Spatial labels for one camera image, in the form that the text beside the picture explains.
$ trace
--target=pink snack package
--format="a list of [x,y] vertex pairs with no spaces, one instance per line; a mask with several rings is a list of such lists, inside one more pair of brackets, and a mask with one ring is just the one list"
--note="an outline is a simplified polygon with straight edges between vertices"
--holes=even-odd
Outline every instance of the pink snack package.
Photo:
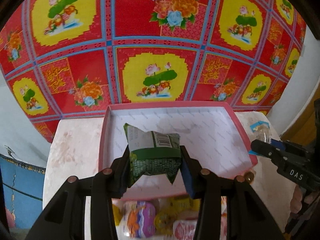
[[173,223],[173,236],[175,240],[193,240],[197,220],[177,220]]

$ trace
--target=metal rivet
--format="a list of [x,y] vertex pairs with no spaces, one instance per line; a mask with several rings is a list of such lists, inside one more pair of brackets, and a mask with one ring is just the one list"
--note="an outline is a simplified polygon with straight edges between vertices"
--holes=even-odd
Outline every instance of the metal rivet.
[[202,174],[202,175],[209,175],[210,174],[210,171],[208,170],[208,169],[202,169],[201,171],[200,171],[200,173]]
[[237,180],[238,182],[245,182],[244,177],[241,176],[241,175],[236,176],[236,180]]
[[254,174],[252,171],[248,171],[244,174],[244,179],[249,182],[249,184],[251,184],[253,182],[254,179]]
[[73,183],[73,182],[75,182],[77,180],[77,177],[76,176],[70,176],[69,178],[68,178],[68,182],[69,183]]
[[110,169],[110,168],[105,168],[105,169],[102,171],[102,173],[103,173],[104,175],[109,175],[109,174],[112,173],[112,169]]

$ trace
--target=barcode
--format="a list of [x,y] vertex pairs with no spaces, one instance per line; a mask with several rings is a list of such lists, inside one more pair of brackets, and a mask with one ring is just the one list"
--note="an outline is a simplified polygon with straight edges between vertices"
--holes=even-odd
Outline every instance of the barcode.
[[162,133],[154,133],[155,135],[155,140],[156,140],[156,146],[157,147],[170,147],[172,148],[170,138],[166,134]]

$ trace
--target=white wall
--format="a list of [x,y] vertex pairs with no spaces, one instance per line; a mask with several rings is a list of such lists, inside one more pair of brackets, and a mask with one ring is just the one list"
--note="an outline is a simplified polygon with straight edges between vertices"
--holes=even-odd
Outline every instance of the white wall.
[[0,74],[0,153],[7,155],[7,145],[16,159],[46,167],[50,143],[34,128]]
[[320,77],[320,41],[307,28],[304,48],[280,100],[267,115],[280,135],[300,116]]

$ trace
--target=purple snack package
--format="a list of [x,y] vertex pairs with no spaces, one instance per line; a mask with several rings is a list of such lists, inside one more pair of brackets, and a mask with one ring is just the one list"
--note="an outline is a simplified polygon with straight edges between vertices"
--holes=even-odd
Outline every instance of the purple snack package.
[[124,204],[125,215],[120,226],[125,236],[131,238],[148,238],[155,234],[154,220],[156,209],[146,201],[128,201]]

